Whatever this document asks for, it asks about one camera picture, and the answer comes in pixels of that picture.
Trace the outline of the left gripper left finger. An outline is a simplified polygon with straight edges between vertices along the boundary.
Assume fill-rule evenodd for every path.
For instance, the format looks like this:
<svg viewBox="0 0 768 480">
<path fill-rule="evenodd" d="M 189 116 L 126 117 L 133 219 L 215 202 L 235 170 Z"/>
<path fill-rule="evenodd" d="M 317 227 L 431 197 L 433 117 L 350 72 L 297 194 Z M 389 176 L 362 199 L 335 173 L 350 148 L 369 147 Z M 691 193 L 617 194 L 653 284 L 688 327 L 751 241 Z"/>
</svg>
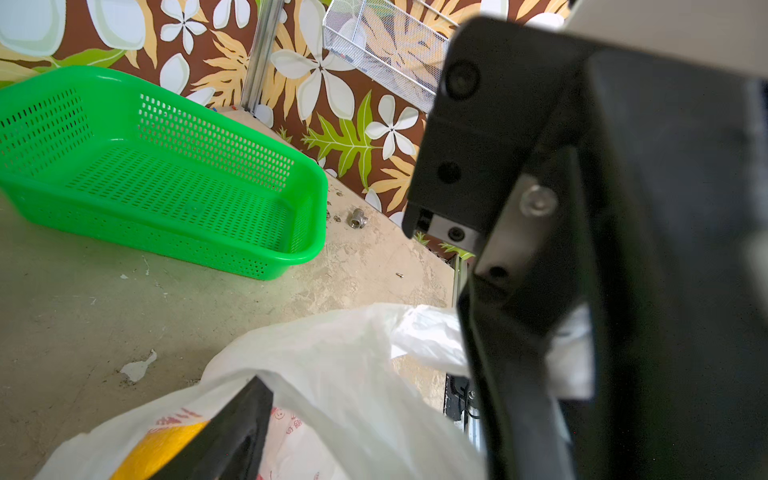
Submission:
<svg viewBox="0 0 768 480">
<path fill-rule="evenodd" d="M 155 479 L 255 479 L 265 446 L 273 392 L 259 377 L 153 477 Z"/>
</svg>

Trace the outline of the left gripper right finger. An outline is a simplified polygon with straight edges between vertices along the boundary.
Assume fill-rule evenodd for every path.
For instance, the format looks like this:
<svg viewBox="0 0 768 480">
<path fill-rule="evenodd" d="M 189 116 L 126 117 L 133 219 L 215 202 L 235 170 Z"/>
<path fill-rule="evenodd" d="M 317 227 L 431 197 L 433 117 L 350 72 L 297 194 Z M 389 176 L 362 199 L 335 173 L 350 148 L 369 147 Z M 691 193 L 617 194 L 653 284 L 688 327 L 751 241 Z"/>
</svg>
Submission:
<svg viewBox="0 0 768 480">
<path fill-rule="evenodd" d="M 767 79 L 477 17 L 403 220 L 476 256 L 490 479 L 767 475 Z"/>
</svg>

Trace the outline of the yellow peach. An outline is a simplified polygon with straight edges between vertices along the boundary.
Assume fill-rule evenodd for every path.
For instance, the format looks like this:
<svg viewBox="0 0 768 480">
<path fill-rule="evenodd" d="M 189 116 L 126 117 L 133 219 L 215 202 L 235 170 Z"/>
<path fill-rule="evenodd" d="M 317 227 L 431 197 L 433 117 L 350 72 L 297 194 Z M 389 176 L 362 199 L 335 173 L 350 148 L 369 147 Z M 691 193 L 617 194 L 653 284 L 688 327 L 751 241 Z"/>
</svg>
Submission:
<svg viewBox="0 0 768 480">
<path fill-rule="evenodd" d="M 112 480 L 145 480 L 172 460 L 208 424 L 154 429 L 135 446 L 111 476 Z"/>
</svg>

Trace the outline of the white plastic bag red print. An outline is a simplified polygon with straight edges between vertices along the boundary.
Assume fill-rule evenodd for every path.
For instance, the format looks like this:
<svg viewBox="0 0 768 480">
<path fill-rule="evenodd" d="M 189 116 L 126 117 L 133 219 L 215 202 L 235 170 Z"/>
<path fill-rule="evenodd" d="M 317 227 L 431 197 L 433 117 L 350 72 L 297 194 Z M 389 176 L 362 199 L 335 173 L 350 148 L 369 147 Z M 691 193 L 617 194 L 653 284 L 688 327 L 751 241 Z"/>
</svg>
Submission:
<svg viewBox="0 0 768 480">
<path fill-rule="evenodd" d="M 194 386 L 60 445 L 42 479 L 111 479 L 154 429 L 213 420 L 255 376 L 273 392 L 260 479 L 482 479 L 485 456 L 404 379 L 408 356 L 469 372 L 451 309 L 374 304 L 250 331 Z"/>
</svg>

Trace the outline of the small metal nut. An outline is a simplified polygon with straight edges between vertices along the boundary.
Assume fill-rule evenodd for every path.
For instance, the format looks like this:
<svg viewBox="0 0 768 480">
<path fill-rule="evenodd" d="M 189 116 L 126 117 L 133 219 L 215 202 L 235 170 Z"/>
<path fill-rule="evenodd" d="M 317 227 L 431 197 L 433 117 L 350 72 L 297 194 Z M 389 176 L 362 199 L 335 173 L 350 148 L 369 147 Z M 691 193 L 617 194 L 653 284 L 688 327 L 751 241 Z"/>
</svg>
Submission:
<svg viewBox="0 0 768 480">
<path fill-rule="evenodd" d="M 355 208 L 347 218 L 348 225 L 353 229 L 362 229 L 368 223 L 368 217 L 361 208 Z"/>
</svg>

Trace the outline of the green plastic basket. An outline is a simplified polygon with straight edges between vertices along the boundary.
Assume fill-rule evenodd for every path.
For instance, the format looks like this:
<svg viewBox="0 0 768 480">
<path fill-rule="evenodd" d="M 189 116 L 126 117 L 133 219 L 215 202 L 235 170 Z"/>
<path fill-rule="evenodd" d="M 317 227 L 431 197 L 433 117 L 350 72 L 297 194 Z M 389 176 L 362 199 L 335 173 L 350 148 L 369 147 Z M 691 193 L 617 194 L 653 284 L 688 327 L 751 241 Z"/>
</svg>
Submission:
<svg viewBox="0 0 768 480">
<path fill-rule="evenodd" d="M 106 68 L 2 89 L 1 187 L 38 225 L 257 280 L 326 242 L 328 181 L 313 160 Z"/>
</svg>

